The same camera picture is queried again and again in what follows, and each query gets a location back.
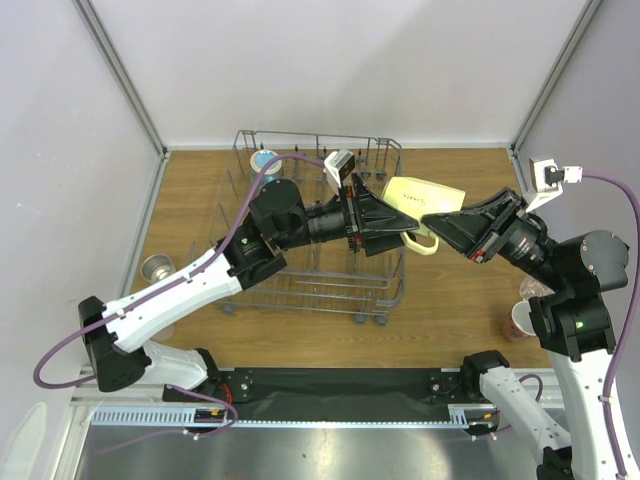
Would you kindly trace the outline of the pale yellow mug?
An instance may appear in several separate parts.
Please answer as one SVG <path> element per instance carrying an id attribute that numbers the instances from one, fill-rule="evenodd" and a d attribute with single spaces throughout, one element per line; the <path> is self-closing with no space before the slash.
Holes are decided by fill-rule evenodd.
<path id="1" fill-rule="evenodd" d="M 462 208 L 465 196 L 463 190 L 400 176 L 392 177 L 382 192 L 382 199 L 387 204 L 419 222 L 418 228 L 401 233 L 401 239 L 409 250 L 423 256 L 435 254 L 440 239 L 421 223 L 422 217 L 457 212 Z"/>

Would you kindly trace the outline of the blue butterfly mug orange inside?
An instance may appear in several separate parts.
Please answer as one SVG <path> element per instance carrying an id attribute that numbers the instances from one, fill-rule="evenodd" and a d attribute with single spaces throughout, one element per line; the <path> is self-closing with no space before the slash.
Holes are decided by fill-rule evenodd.
<path id="1" fill-rule="evenodd" d="M 277 153 L 268 150 L 261 149 L 254 152 L 249 160 L 249 173 L 252 180 L 255 180 L 260 172 L 269 165 L 269 168 L 265 170 L 261 183 L 265 184 L 273 180 L 277 180 L 282 177 L 282 161 L 278 160 L 270 164 L 270 161 L 277 156 Z"/>

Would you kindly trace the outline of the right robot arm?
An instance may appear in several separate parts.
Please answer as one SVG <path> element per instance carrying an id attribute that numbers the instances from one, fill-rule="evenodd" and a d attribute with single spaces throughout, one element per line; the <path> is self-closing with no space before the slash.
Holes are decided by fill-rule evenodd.
<path id="1" fill-rule="evenodd" d="M 421 222 L 476 264 L 501 256 L 551 294 L 528 301 L 540 347 L 553 365 L 568 427 L 557 426 L 526 394 L 496 350 L 468 355 L 460 389 L 473 402 L 487 400 L 529 448 L 539 479 L 636 479 L 615 397 L 613 367 L 622 347 L 603 293 L 627 285 L 628 246 L 595 230 L 556 242 L 535 210 L 561 188 L 523 196 L 505 188 L 490 199 L 451 213 L 424 214 Z"/>

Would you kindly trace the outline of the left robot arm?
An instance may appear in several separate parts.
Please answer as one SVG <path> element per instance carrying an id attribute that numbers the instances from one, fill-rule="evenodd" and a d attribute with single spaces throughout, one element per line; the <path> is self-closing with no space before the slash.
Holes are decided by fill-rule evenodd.
<path id="1" fill-rule="evenodd" d="M 236 229 L 189 266 L 128 297 L 82 301 L 83 342 L 102 392 L 134 384 L 165 384 L 198 400 L 213 398 L 220 373 L 203 348 L 180 350 L 153 336 L 203 306 L 246 291 L 283 270 L 284 252 L 345 239 L 373 256 L 402 245 L 416 219 L 374 194 L 358 175 L 325 204 L 306 207 L 298 186 L 277 179 L 264 185 L 242 210 Z"/>

